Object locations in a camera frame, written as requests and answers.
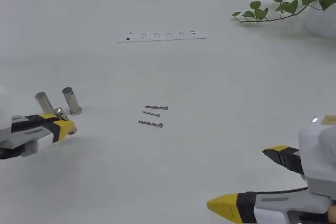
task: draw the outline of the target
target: white pot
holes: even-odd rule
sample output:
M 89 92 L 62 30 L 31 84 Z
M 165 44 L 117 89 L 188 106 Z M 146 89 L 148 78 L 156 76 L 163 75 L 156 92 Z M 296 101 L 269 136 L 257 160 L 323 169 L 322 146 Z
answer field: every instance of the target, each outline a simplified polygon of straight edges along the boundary
M 321 8 L 318 2 L 312 4 L 316 8 Z M 303 26 L 310 32 L 324 38 L 336 38 L 336 4 L 331 5 L 327 10 L 316 10 L 307 8 L 307 15 Z

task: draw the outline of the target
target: potted plant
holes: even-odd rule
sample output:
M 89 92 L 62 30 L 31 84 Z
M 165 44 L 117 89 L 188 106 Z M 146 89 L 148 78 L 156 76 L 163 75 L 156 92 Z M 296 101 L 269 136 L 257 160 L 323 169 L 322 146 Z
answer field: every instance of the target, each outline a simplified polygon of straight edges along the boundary
M 250 10 L 234 12 L 233 17 L 240 23 L 261 23 L 284 20 L 310 9 L 304 26 L 323 37 L 336 38 L 336 0 L 273 0 L 277 3 L 278 18 L 268 18 L 268 8 L 262 8 L 260 1 L 252 1 Z

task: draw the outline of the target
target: gripper jaw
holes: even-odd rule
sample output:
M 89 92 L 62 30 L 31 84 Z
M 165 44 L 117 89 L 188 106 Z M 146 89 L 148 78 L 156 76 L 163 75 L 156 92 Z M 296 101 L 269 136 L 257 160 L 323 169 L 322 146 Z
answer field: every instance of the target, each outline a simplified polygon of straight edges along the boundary
M 301 165 L 300 151 L 298 149 L 279 145 L 267 148 L 262 152 L 278 165 L 281 165 L 292 172 L 304 175 Z

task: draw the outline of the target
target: power strip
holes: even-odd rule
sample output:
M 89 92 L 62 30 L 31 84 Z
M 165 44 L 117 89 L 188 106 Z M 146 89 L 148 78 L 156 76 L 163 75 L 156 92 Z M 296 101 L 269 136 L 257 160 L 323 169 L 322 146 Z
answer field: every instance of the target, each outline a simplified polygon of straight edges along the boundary
M 161 41 L 178 39 L 205 39 L 207 36 L 197 31 L 166 31 L 163 33 L 129 33 L 118 39 L 118 43 L 141 42 L 141 41 Z

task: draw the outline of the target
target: metal cylinder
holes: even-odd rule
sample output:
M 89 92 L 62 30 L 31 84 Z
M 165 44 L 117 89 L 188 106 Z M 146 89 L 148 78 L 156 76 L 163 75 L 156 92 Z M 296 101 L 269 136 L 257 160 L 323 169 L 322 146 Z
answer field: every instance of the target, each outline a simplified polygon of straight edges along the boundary
M 66 113 L 62 108 L 56 108 L 54 110 L 55 116 L 57 116 L 58 119 L 63 121 L 69 121 L 69 118 L 67 117 Z M 77 132 L 77 127 L 74 126 L 72 130 L 68 133 L 68 135 L 74 135 Z
M 49 98 L 45 92 L 39 92 L 35 95 L 35 99 L 37 100 L 38 104 L 42 108 L 45 114 L 53 114 L 54 108 L 51 105 Z
M 70 114 L 78 115 L 82 112 L 82 108 L 78 105 L 75 94 L 71 87 L 66 87 L 62 90 L 65 100 L 68 103 Z

